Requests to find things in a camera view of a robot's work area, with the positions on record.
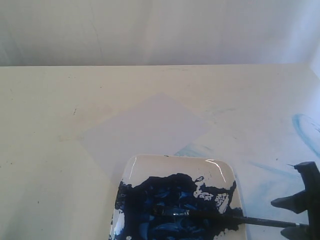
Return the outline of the black paintbrush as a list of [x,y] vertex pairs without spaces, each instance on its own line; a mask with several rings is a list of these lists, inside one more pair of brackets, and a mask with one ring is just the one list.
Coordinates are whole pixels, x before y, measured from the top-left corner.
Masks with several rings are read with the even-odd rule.
[[216,212],[209,211],[199,211],[199,210],[189,210],[175,207],[166,207],[161,205],[156,205],[151,211],[154,216],[166,216],[166,217],[193,217],[193,218],[203,218],[203,219],[215,219],[223,221],[233,221],[237,224],[249,224],[257,226],[267,226],[275,228],[300,228],[308,229],[309,225],[302,223],[294,223],[287,221],[255,218],[248,216],[238,216],[230,214],[220,214]]

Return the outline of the white square paint plate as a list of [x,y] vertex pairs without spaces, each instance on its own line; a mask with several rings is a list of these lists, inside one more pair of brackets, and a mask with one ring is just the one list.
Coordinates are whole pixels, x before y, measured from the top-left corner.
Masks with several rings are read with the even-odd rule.
[[142,154],[125,165],[110,224],[111,240],[245,240],[244,224],[158,216],[155,206],[243,214],[232,168],[215,159]]

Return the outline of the white paper sheet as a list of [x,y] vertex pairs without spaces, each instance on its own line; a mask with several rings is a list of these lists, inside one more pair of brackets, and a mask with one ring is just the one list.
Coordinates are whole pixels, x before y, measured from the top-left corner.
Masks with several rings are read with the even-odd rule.
[[119,177],[131,157],[173,155],[208,131],[205,120],[158,93],[90,128],[81,144],[107,175]]

